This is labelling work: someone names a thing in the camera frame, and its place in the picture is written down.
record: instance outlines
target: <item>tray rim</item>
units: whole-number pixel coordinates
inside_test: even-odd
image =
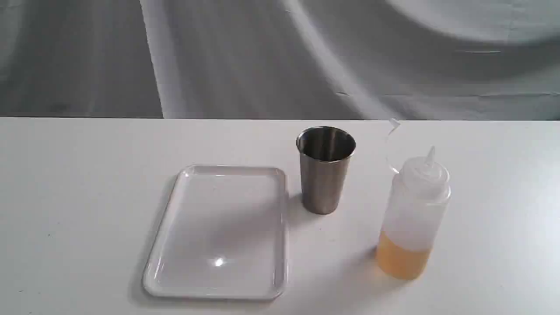
[[[168,293],[165,292],[164,290],[161,290],[160,288],[154,287],[152,285],[152,280],[150,280],[150,278],[148,277],[148,273],[150,270],[150,262],[155,258],[153,257],[155,255],[154,253],[154,249],[156,248],[156,245],[158,244],[158,240],[160,240],[160,238],[164,237],[161,233],[161,227],[164,225],[164,223],[169,219],[169,207],[170,207],[170,201],[173,198],[173,196],[176,194],[176,190],[175,188],[178,185],[178,182],[181,180],[182,176],[184,174],[189,173],[189,170],[194,169],[196,167],[211,167],[211,168],[249,168],[249,169],[263,169],[263,170],[274,170],[280,177],[281,180],[283,182],[283,199],[282,199],[282,204],[281,204],[281,209],[280,209],[280,223],[279,223],[279,228],[281,233],[281,242],[282,242],[282,281],[279,283],[278,286],[276,287],[272,287],[271,291],[266,292],[265,294],[262,295],[221,295],[221,294],[174,294],[174,293]],[[167,204],[165,206],[164,209],[164,214],[162,216],[162,219],[159,223],[159,226],[157,228],[157,233],[156,233],[156,237],[154,238],[152,247],[150,249],[150,254],[148,255],[147,261],[146,261],[146,265],[144,267],[144,272],[142,273],[142,286],[144,288],[144,290],[146,292],[148,292],[149,294],[153,295],[154,297],[161,297],[161,298],[182,298],[182,299],[202,299],[202,300],[246,300],[246,301],[272,301],[275,300],[277,297],[279,297],[280,295],[282,295],[282,293],[284,293],[285,289],[286,289],[286,284],[288,282],[288,228],[287,228],[287,201],[288,201],[288,197],[289,197],[289,192],[288,192],[288,187],[287,187],[287,177],[286,177],[286,173],[277,167],[274,166],[247,166],[247,165],[235,165],[235,164],[190,164],[187,167],[183,168],[180,172],[177,173],[173,187],[171,189],[171,193],[169,194],[169,199],[167,200]]]

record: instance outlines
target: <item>yellow liquid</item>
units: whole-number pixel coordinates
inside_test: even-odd
[[[377,264],[385,273],[395,278],[416,279],[424,271],[431,250],[408,251],[395,245],[382,231],[377,245]]]

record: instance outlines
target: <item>cup rim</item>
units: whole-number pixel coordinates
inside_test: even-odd
[[[323,160],[319,160],[319,159],[316,159],[316,158],[314,158],[314,157],[312,157],[312,156],[309,156],[309,155],[303,153],[303,152],[301,151],[301,148],[300,148],[300,140],[301,140],[301,138],[303,137],[303,135],[304,135],[305,133],[307,133],[307,132],[313,130],[313,129],[323,129],[323,128],[334,129],[334,130],[337,130],[337,131],[339,131],[339,132],[342,132],[342,133],[346,134],[346,136],[350,137],[350,138],[352,139],[352,141],[354,141],[354,149],[352,149],[352,152],[350,152],[350,154],[348,154],[348,155],[345,156],[344,158],[339,159],[339,160],[334,160],[334,161],[323,161]],[[349,158],[352,157],[352,155],[354,155],[354,152],[356,152],[356,146],[357,146],[357,144],[356,144],[356,139],[354,139],[354,137],[352,137],[352,135],[350,135],[347,131],[344,131],[344,130],[342,130],[342,129],[340,129],[340,128],[332,127],[332,126],[313,126],[313,127],[309,127],[309,128],[307,128],[307,129],[303,130],[303,131],[297,136],[297,138],[296,138],[296,147],[297,147],[297,151],[299,151],[300,155],[303,155],[303,156],[306,156],[306,157],[308,157],[308,158],[310,158],[310,159],[313,159],[313,161],[317,161],[317,162],[325,163],[325,164],[337,163],[337,162],[340,162],[340,161],[348,160]]]

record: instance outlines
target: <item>table surface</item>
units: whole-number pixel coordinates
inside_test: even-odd
[[[358,143],[335,213],[298,201],[295,138]],[[0,118],[2,314],[560,314],[560,123]],[[372,258],[396,165],[437,147],[452,200],[424,274]],[[158,299],[141,275],[176,174],[276,166],[290,191],[289,276],[271,303]]]

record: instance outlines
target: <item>metal cup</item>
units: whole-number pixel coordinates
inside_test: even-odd
[[[315,214],[332,213],[340,201],[356,141],[344,130],[318,126],[304,130],[296,146],[300,151],[304,207]]]

